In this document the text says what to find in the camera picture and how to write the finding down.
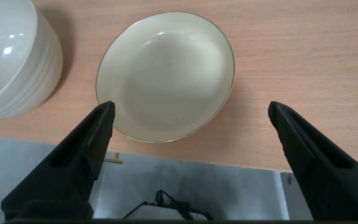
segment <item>black cable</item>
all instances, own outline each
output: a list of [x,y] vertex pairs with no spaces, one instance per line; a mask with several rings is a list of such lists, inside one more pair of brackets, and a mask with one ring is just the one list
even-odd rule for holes
[[178,211],[178,213],[185,219],[185,220],[194,220],[194,218],[191,216],[191,214],[189,212],[183,211],[183,209],[181,208],[181,206],[179,206],[179,204],[177,203],[177,201],[175,199],[173,199],[173,197],[171,197],[171,195],[169,195],[168,193],[166,193],[164,190],[159,190],[160,192],[164,193],[170,200],[171,203],[173,204],[173,206],[175,207],[176,211]]
[[128,214],[127,214],[126,216],[124,216],[124,218],[122,218],[122,219],[128,218],[129,215],[131,215],[132,213],[134,213],[134,211],[136,211],[136,210],[137,210],[138,208],[140,208],[140,206],[142,206],[142,205],[147,205],[147,202],[144,201],[144,202],[140,203],[140,205],[136,206],[136,208],[134,208],[134,209],[132,209],[130,212],[128,212]]

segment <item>table surface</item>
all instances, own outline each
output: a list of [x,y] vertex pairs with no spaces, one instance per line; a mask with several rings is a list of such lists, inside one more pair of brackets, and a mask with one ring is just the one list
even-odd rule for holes
[[113,132],[110,151],[290,170],[270,124],[270,101],[291,106],[358,160],[358,1],[33,0],[55,29],[64,66],[38,108],[0,120],[0,137],[60,142],[96,105],[95,80],[110,43],[152,14],[187,11],[213,21],[236,56],[229,99],[204,128],[173,142]]

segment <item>bowl rim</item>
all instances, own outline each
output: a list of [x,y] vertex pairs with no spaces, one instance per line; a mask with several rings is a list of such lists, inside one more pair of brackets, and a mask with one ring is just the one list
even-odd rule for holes
[[157,15],[161,15],[161,14],[167,14],[167,13],[183,13],[183,14],[190,14],[190,15],[193,15],[193,16],[200,17],[200,18],[202,18],[202,19],[204,19],[204,20],[210,22],[213,26],[215,26],[215,27],[222,33],[222,35],[223,35],[224,38],[226,39],[226,42],[229,44],[229,48],[230,48],[230,51],[231,51],[232,62],[233,62],[233,65],[232,65],[232,66],[233,66],[232,80],[231,80],[230,89],[229,89],[229,91],[228,91],[228,93],[227,93],[226,98],[225,98],[224,101],[222,102],[221,106],[215,111],[215,113],[214,113],[204,124],[202,124],[202,125],[199,126],[198,128],[196,128],[196,129],[190,131],[190,132],[187,133],[187,134],[184,134],[184,135],[182,135],[182,136],[179,136],[179,137],[177,137],[177,138],[168,139],[168,140],[163,140],[163,141],[149,141],[149,140],[137,139],[137,138],[135,138],[135,137],[132,137],[132,136],[130,136],[130,135],[124,133],[123,131],[120,131],[117,127],[115,127],[115,125],[114,125],[114,123],[113,123],[112,126],[113,126],[113,128],[114,128],[116,131],[118,131],[119,133],[125,135],[126,137],[129,137],[129,138],[131,138],[131,139],[134,139],[134,140],[137,140],[137,141],[140,141],[140,142],[149,142],[149,143],[172,142],[172,141],[176,141],[176,140],[181,139],[181,138],[185,138],[185,137],[187,137],[187,136],[189,136],[189,135],[191,135],[191,134],[193,134],[193,133],[199,131],[199,130],[202,129],[203,127],[205,127],[205,126],[219,113],[219,111],[222,109],[222,107],[223,107],[224,104],[226,103],[226,101],[227,101],[227,99],[229,98],[230,93],[231,93],[231,91],[232,91],[233,84],[234,84],[234,79],[235,79],[235,77],[236,77],[236,58],[235,58],[235,56],[234,56],[233,47],[231,46],[228,37],[224,34],[224,32],[223,32],[215,23],[213,23],[211,20],[209,20],[209,19],[207,19],[207,18],[205,18],[205,17],[203,17],[203,16],[200,16],[200,15],[195,14],[195,13],[192,13],[192,12],[185,12],[185,11],[165,11],[165,12],[159,12],[159,13],[152,14],[152,15],[150,15],[150,16],[144,17],[143,19],[140,19],[140,20],[138,20],[137,22],[135,22],[135,23],[133,23],[132,25],[130,25],[129,27],[125,28],[121,33],[119,33],[119,34],[116,36],[116,38],[114,38],[114,40],[109,44],[109,47],[104,51],[104,54],[103,54],[102,59],[101,59],[101,61],[100,61],[100,63],[99,63],[98,71],[97,71],[97,74],[96,74],[96,81],[95,81],[95,88],[94,88],[94,89],[95,89],[95,92],[96,92],[96,101],[98,102],[98,104],[100,104],[99,98],[98,98],[98,91],[97,91],[99,71],[100,71],[100,67],[101,67],[101,64],[102,64],[102,62],[103,62],[103,59],[104,59],[104,57],[106,56],[107,51],[108,51],[108,50],[111,48],[111,46],[113,45],[113,43],[114,43],[114,42],[117,40],[117,38],[118,38],[119,36],[121,36],[126,30],[130,29],[131,27],[135,26],[136,24],[140,23],[141,21],[143,21],[143,20],[145,20],[145,19],[148,19],[148,18],[150,18],[150,17],[153,17],[153,16],[157,16]]
[[37,35],[37,29],[38,29],[38,15],[37,15],[37,9],[35,8],[34,4],[31,2],[31,0],[22,0],[22,2],[24,4],[28,4],[31,7],[31,13],[32,13],[32,17],[35,18],[35,22],[34,22],[34,27],[33,27],[33,36],[31,38],[30,41],[30,48],[28,49],[28,51],[25,53],[25,58],[22,62],[22,64],[20,65],[19,69],[16,71],[15,75],[4,85],[4,87],[2,89],[0,89],[0,95],[4,92],[4,90],[13,82],[13,79],[16,78],[16,76],[18,76],[18,74],[20,73],[20,71],[22,70],[24,64],[27,62],[27,59],[30,56],[30,53],[33,49],[34,46],[34,42],[35,42],[35,36]]

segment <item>wooden table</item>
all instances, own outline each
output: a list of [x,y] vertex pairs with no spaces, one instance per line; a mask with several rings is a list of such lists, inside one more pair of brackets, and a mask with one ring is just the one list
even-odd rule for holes
[[56,30],[62,78],[38,108],[0,120],[0,137],[60,142],[96,105],[95,80],[109,44],[126,27],[164,11],[188,11],[218,25],[236,56],[236,80],[218,115],[178,141],[151,144],[117,131],[109,150],[289,170],[267,116],[291,106],[358,160],[358,1],[34,0]]

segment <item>cream bowl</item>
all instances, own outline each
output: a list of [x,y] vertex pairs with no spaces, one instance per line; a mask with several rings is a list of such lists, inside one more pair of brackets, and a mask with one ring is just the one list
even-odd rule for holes
[[101,61],[99,103],[116,104],[114,127],[148,142],[187,136],[220,110],[234,81],[234,56],[207,19],[166,12],[136,22]]
[[43,102],[62,72],[60,43],[29,0],[0,0],[0,118]]

